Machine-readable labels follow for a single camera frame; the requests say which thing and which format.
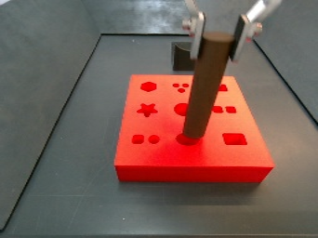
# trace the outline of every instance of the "star-shaped hole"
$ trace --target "star-shaped hole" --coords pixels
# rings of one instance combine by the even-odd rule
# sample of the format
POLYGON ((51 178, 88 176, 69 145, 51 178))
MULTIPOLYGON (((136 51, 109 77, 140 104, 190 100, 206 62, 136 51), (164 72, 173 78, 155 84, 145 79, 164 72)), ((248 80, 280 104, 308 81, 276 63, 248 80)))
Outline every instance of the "star-shaped hole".
POLYGON ((145 117, 149 117, 152 113, 157 113, 157 111, 153 109, 155 104, 147 105, 144 103, 140 104, 141 108, 136 111, 137 113, 143 113, 145 117))

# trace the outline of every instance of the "square hole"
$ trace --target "square hole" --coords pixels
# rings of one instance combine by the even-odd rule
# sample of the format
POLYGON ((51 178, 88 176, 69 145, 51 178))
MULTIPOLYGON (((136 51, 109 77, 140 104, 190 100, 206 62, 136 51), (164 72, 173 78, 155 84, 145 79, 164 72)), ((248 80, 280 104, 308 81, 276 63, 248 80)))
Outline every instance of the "square hole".
POLYGON ((224 107, 227 113, 236 113, 236 108, 234 106, 224 107))

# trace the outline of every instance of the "red shape sorter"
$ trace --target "red shape sorter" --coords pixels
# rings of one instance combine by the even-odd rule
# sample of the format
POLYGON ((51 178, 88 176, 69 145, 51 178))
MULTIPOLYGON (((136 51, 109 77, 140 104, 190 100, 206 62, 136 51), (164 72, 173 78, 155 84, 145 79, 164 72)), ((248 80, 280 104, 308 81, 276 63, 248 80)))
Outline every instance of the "red shape sorter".
POLYGON ((206 134, 183 132, 191 75, 133 75, 116 146, 120 181, 260 182, 274 162, 234 77, 224 76, 206 134))

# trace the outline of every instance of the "dark gray surface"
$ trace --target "dark gray surface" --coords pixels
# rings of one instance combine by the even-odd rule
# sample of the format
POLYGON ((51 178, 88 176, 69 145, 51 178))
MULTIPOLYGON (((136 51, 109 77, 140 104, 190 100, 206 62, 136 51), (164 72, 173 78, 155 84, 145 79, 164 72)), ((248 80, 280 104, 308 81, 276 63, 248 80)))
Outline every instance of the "dark gray surface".
POLYGON ((283 1, 256 42, 318 122, 318 1, 283 1))
POLYGON ((0 230, 99 39, 80 0, 0 7, 0 230))
POLYGON ((275 169, 263 183, 119 183, 113 159, 131 74, 173 73, 183 37, 104 36, 2 235, 318 234, 315 124, 250 44, 238 79, 275 169))
MULTIPOLYGON (((101 33, 186 34, 182 23, 188 18, 184 0, 81 0, 101 33)), ((206 13, 207 31, 232 33, 239 14, 255 0, 198 0, 206 13)))

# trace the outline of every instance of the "gray wall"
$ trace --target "gray wall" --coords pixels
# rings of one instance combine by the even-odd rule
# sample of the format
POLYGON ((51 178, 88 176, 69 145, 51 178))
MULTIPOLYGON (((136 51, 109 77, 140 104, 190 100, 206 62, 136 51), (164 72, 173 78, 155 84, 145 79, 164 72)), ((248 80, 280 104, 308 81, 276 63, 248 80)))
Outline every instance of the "gray wall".
POLYGON ((256 39, 296 97, 318 121, 318 1, 284 0, 256 39))
POLYGON ((0 230, 4 228, 99 31, 80 0, 0 6, 0 230))
MULTIPOLYGON (((255 0, 198 0, 207 16, 207 31, 234 32, 239 14, 255 0)), ((101 33, 186 34, 184 0, 83 0, 101 33)))

